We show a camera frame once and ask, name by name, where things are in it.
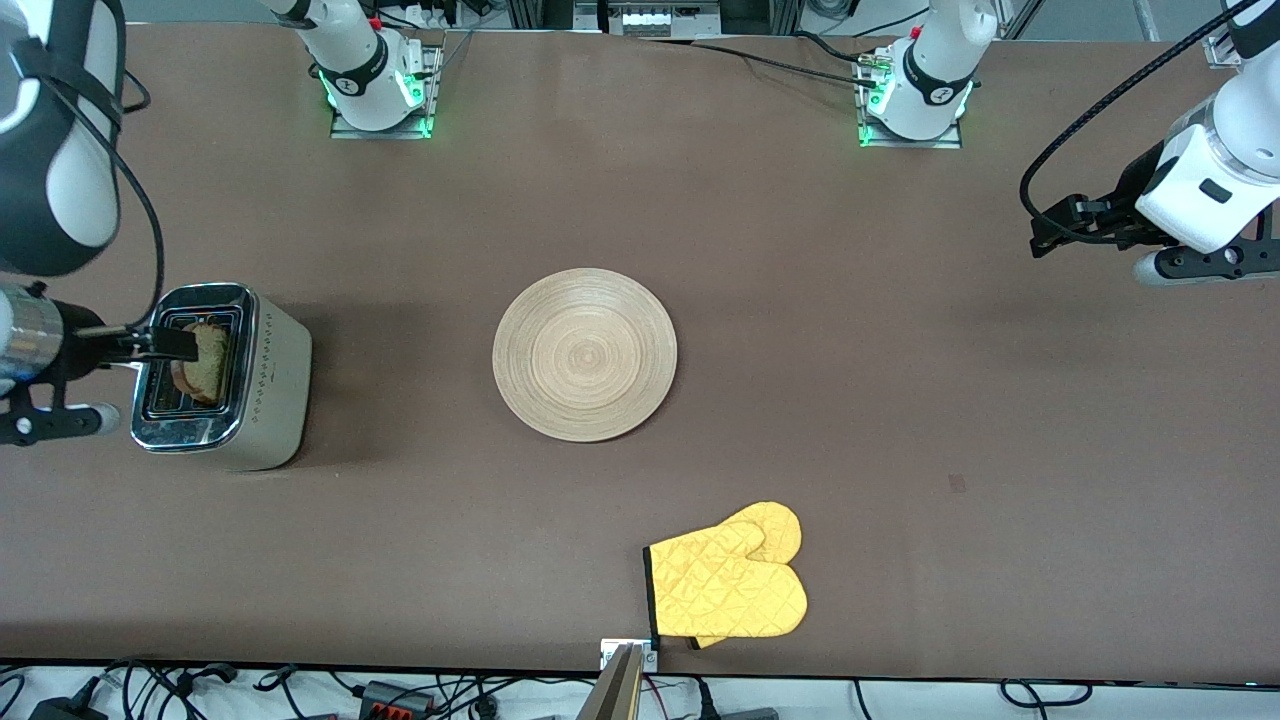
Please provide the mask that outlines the round wooden plate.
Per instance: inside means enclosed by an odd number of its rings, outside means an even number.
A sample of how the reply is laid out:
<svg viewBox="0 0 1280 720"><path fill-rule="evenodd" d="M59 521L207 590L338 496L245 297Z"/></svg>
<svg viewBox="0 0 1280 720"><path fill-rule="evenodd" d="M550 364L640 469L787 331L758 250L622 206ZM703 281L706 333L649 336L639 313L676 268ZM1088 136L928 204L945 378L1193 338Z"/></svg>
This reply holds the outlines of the round wooden plate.
<svg viewBox="0 0 1280 720"><path fill-rule="evenodd" d="M492 347L495 387L524 424L596 443L630 433L666 401L678 341L659 299L599 268L541 278L506 309Z"/></svg>

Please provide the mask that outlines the tan aluminium profile post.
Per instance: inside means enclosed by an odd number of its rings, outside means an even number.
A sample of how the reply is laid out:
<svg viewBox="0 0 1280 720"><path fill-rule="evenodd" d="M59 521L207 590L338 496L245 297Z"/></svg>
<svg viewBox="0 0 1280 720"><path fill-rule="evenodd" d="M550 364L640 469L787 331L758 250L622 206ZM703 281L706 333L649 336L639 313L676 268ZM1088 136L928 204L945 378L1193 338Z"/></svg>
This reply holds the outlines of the tan aluminium profile post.
<svg viewBox="0 0 1280 720"><path fill-rule="evenodd" d="M621 650L600 671L575 720L636 720L644 676L640 648Z"/></svg>

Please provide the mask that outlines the yellow quilted oven mitt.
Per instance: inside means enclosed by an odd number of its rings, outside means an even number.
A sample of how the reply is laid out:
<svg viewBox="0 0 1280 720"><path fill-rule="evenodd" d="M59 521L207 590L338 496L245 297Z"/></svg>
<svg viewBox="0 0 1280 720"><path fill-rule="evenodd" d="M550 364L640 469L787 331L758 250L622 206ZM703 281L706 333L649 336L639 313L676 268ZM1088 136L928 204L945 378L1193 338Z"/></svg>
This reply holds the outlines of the yellow quilted oven mitt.
<svg viewBox="0 0 1280 720"><path fill-rule="evenodd" d="M705 647L794 632L806 616L808 594L788 562L760 559L765 541L758 524L727 521L648 546L652 634Z"/></svg>
<svg viewBox="0 0 1280 720"><path fill-rule="evenodd" d="M736 543L724 565L705 587L709 609L698 616L690 646L705 650L730 638L773 638L794 632L808 611L808 596L791 562L803 543L803 529L787 506L756 502L726 518L722 527L737 541L759 538L746 548Z"/></svg>

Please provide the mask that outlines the black power adapter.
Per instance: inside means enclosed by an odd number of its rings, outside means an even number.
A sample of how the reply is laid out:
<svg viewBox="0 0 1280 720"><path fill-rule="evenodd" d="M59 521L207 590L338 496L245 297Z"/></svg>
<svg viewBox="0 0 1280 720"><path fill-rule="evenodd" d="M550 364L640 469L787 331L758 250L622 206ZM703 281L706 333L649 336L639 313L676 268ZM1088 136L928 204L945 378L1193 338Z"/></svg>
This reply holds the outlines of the black power adapter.
<svg viewBox="0 0 1280 720"><path fill-rule="evenodd" d="M31 711L28 720L109 720L109 717L96 708L74 703L72 698L56 697L41 700Z"/></svg>

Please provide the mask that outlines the black box red terminals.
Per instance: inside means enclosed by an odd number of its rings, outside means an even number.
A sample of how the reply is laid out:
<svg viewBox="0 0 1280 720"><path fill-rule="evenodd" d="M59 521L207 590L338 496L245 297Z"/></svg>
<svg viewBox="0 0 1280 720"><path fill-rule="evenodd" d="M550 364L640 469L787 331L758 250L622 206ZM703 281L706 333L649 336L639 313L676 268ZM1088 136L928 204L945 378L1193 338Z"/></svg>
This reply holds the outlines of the black box red terminals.
<svg viewBox="0 0 1280 720"><path fill-rule="evenodd" d="M428 692L369 682L360 692L358 720L428 720L434 708Z"/></svg>

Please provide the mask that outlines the brown bread slice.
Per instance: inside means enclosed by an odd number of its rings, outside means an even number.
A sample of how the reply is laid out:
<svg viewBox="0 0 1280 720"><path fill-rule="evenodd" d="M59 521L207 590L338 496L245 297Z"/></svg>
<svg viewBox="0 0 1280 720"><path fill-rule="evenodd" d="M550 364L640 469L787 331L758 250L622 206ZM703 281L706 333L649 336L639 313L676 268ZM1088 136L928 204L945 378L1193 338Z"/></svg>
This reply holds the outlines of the brown bread slice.
<svg viewBox="0 0 1280 720"><path fill-rule="evenodd" d="M224 370L230 350L230 336L220 325L195 322L183 328L192 333L198 357L195 361L169 363L174 386L197 404L216 406L224 397Z"/></svg>

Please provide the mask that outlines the white power strip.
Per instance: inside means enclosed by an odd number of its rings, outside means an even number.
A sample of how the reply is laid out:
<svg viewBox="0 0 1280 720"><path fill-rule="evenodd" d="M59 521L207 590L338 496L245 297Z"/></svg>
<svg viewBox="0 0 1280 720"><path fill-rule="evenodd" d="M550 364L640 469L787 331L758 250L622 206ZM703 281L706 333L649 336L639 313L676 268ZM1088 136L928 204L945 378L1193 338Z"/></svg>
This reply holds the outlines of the white power strip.
<svg viewBox="0 0 1280 720"><path fill-rule="evenodd" d="M605 0L612 35L696 40L721 35L718 0Z"/></svg>

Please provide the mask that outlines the silver two-slot toaster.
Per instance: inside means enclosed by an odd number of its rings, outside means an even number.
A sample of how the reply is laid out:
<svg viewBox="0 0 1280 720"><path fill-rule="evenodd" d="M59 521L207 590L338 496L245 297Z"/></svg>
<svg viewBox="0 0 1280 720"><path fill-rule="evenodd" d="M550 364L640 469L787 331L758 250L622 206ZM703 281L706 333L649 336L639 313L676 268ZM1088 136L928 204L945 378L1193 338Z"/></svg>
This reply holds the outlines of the silver two-slot toaster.
<svg viewBox="0 0 1280 720"><path fill-rule="evenodd" d="M230 336L224 397L195 402L173 383L170 361L146 363L134 383L132 439L145 451L187 457L223 471L264 471L300 448L307 414L312 336L266 295L234 282L188 284L166 293L155 327L195 322Z"/></svg>

